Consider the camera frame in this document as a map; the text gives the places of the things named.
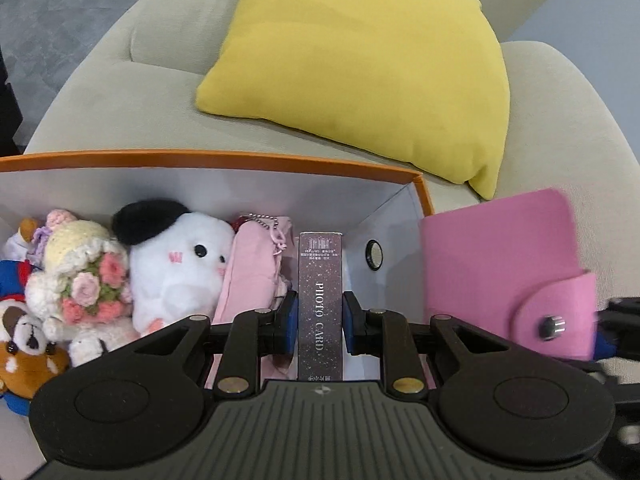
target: pink card holder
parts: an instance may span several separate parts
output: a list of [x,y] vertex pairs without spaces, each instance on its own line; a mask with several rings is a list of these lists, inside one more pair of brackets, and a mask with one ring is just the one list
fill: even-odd
[[420,230],[428,317],[449,314],[543,354],[591,359],[596,278],[578,261],[563,194],[440,213]]

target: box rim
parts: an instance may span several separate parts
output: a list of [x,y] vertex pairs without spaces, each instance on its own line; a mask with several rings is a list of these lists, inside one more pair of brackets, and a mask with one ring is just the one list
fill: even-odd
[[420,171],[370,162],[281,153],[215,150],[91,150],[30,153],[0,158],[0,173],[79,168],[209,168],[279,171],[414,184],[423,214],[425,216],[433,214],[429,191]]

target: crocheted flower bouquet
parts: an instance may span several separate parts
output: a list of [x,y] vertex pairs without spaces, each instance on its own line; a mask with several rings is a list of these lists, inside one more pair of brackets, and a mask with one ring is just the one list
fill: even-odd
[[116,253],[105,253],[66,282],[62,298],[62,316],[67,324],[108,323],[130,314],[131,292],[127,270]]

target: black ear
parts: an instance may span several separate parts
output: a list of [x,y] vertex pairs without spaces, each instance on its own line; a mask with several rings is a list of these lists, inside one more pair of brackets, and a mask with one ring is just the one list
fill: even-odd
[[15,326],[20,321],[22,316],[26,316],[27,313],[18,306],[10,306],[7,310],[4,311],[2,315],[2,326],[8,333],[11,339],[14,338]]
[[158,236],[189,210],[175,200],[141,200],[113,215],[111,228],[119,242],[137,245]]

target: brown plush toy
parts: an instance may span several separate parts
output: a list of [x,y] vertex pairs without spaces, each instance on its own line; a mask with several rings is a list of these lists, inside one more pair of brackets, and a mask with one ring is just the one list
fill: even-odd
[[33,399],[44,383],[69,367],[69,356],[47,340],[42,322],[20,301],[0,301],[0,314],[0,391]]

